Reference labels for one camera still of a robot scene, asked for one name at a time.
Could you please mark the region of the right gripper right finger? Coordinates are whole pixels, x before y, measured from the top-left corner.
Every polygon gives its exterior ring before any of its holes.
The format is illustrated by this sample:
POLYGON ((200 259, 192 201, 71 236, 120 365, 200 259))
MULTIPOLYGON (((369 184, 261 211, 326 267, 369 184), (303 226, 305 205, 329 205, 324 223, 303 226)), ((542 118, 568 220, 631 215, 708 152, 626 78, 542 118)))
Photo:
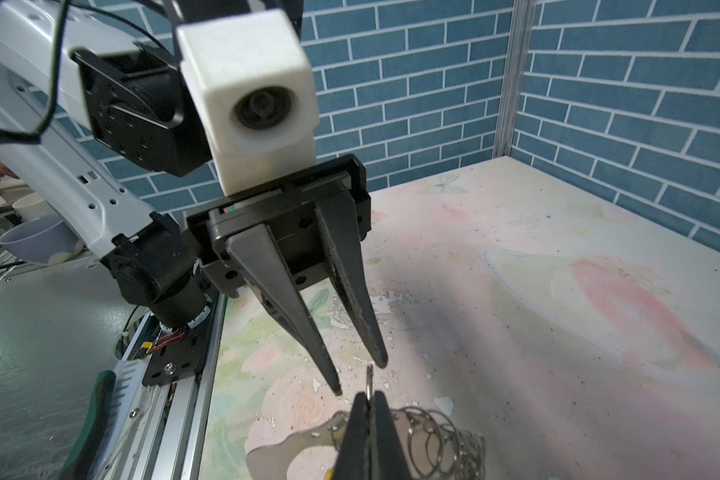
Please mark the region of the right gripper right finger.
POLYGON ((392 412, 381 391, 372 394, 369 419, 370 478, 411 480, 392 412))

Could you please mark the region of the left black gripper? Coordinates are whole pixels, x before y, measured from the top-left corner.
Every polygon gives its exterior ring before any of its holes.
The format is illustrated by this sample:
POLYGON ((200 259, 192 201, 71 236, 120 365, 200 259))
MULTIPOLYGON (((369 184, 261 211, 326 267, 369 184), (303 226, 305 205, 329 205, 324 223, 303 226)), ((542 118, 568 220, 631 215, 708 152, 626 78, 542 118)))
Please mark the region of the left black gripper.
POLYGON ((366 168, 348 154, 188 210, 184 242, 220 291, 256 289, 339 396, 339 375, 299 290, 330 277, 371 359, 387 367, 361 249, 370 216, 366 168))

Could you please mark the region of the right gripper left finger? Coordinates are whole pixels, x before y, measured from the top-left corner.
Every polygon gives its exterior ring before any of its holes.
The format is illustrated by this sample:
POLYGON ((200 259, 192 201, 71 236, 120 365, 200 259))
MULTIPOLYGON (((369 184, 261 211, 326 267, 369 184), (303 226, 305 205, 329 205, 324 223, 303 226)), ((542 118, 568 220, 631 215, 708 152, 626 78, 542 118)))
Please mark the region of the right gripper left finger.
POLYGON ((371 478, 370 403, 364 392, 353 401, 345 435, 333 468, 333 480, 371 478))

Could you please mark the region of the metal key organizer ring plate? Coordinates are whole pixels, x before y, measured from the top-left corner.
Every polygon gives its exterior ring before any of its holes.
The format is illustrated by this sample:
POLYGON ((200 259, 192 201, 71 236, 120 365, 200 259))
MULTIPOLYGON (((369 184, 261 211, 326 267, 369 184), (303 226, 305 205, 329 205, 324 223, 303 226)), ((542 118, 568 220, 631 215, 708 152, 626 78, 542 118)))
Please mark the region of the metal key organizer ring plate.
MULTIPOLYGON (((373 368, 366 369, 363 391, 370 403, 373 368)), ((389 408, 412 479, 485 479, 486 442, 476 433, 457 428, 451 419, 438 410, 418 406, 389 408)), ((253 479, 285 479, 297 457, 315 448, 330 448, 336 453, 341 447, 350 411, 338 411, 329 420, 289 435, 280 443, 261 446, 246 455, 246 466, 253 479)), ((332 479, 333 466, 326 470, 332 479)))

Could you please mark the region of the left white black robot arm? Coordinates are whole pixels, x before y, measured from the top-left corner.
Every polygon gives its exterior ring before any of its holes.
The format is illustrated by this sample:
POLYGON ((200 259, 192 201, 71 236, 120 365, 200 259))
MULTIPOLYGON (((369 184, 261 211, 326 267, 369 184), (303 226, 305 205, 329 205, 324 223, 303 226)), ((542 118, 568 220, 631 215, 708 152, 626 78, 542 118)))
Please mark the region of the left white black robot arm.
POLYGON ((0 160, 60 214, 124 299, 184 331, 206 301, 250 287, 342 391, 301 292, 329 279, 372 361, 388 353, 361 243, 364 165, 319 162, 319 106, 300 1, 159 1, 174 46, 144 44, 70 1, 0 1, 0 160), (183 177, 213 167, 223 198, 159 213, 118 182, 58 110, 137 167, 183 177))

